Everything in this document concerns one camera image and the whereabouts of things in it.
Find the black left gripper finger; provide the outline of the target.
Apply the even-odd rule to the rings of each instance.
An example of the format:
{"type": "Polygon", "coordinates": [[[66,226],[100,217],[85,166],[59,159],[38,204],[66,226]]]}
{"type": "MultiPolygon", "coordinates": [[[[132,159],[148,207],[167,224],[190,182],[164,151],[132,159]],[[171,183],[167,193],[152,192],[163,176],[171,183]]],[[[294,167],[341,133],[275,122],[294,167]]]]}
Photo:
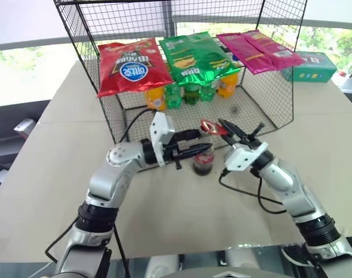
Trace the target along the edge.
{"type": "Polygon", "coordinates": [[[188,129],[184,131],[179,131],[175,134],[175,140],[180,141],[190,141],[200,138],[201,133],[199,129],[188,129]]]}
{"type": "Polygon", "coordinates": [[[199,143],[196,145],[192,145],[187,149],[181,150],[180,158],[186,159],[186,158],[194,157],[198,154],[201,154],[201,153],[209,150],[211,147],[212,147],[212,143],[199,143]]]}

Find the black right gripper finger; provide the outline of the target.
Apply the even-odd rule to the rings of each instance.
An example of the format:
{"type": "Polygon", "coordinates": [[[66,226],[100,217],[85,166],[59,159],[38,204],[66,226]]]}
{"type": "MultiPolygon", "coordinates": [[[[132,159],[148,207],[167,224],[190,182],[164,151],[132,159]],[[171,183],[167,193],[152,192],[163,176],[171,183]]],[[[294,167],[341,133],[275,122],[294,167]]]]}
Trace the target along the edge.
{"type": "Polygon", "coordinates": [[[236,135],[240,139],[246,138],[246,133],[234,123],[224,119],[218,119],[218,122],[228,132],[228,134],[236,135]]]}
{"type": "Polygon", "coordinates": [[[233,134],[223,134],[221,135],[221,138],[230,146],[233,146],[234,144],[238,144],[240,139],[236,139],[233,134]]]}

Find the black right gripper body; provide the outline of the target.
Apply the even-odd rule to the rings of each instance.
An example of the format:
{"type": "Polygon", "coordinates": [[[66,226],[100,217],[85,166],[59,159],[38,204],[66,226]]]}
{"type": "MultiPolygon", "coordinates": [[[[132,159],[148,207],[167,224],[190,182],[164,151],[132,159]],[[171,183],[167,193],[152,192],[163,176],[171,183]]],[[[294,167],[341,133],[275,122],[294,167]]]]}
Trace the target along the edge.
{"type": "Polygon", "coordinates": [[[250,149],[257,149],[261,145],[261,141],[256,138],[256,135],[264,128],[265,124],[260,122],[256,129],[251,133],[247,134],[240,127],[236,126],[238,130],[237,136],[240,138],[238,143],[248,146],[250,149]]]}

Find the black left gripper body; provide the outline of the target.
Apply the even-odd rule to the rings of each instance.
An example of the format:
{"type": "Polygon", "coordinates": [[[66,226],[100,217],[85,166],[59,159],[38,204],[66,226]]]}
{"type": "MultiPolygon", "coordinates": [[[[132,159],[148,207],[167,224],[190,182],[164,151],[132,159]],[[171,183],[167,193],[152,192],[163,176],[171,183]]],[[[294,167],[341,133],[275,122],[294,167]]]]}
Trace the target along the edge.
{"type": "Polygon", "coordinates": [[[175,133],[170,142],[166,145],[163,145],[163,159],[165,162],[175,162],[176,169],[182,169],[180,160],[184,159],[184,153],[179,148],[178,142],[183,140],[183,135],[181,133],[175,133]]]}

